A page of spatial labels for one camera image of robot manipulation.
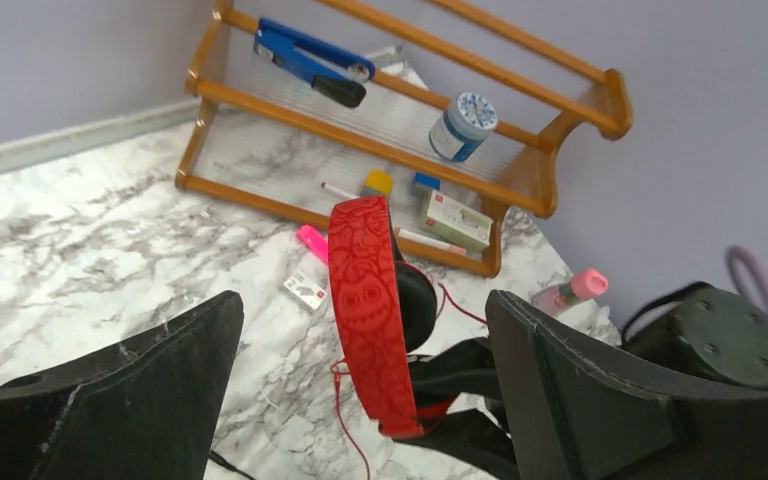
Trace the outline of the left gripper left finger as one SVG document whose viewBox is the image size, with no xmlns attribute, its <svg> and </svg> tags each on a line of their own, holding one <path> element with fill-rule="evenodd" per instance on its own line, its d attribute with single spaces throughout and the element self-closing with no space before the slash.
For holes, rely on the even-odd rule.
<svg viewBox="0 0 768 480">
<path fill-rule="evenodd" d="M 0 479 L 200 479 L 244 322 L 222 292 L 0 386 Z"/>
</svg>

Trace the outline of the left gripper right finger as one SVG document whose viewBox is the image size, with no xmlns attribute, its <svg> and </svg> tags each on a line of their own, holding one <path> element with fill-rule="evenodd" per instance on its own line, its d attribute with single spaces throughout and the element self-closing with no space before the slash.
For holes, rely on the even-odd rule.
<svg viewBox="0 0 768 480">
<path fill-rule="evenodd" d="M 768 392 L 686 375 L 502 290 L 489 339 L 524 479 L 768 479 Z"/>
</svg>

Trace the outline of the red black headphones with cable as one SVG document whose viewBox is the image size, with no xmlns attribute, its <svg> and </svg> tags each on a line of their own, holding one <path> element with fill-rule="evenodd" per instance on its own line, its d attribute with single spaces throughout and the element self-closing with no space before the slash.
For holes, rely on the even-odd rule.
<svg viewBox="0 0 768 480">
<path fill-rule="evenodd" d="M 328 224 L 328 268 L 340 342 L 357 397 L 379 432 L 472 464 L 498 479 L 515 475 L 507 436 L 478 410 L 447 413 L 460 393 L 498 389 L 487 341 L 473 338 L 422 362 L 416 397 L 408 354 L 436 322 L 436 292 L 405 262 L 385 196 L 337 204 Z"/>
</svg>

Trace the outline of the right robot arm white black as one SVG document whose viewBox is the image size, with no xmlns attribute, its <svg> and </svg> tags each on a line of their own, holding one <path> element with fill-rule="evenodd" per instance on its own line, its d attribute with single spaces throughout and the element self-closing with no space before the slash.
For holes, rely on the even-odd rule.
<svg viewBox="0 0 768 480">
<path fill-rule="evenodd" d="M 768 479 L 768 319 L 688 294 L 614 347 L 496 290 L 489 334 L 411 365 L 420 400 L 485 398 L 413 445 L 497 479 Z"/>
</svg>

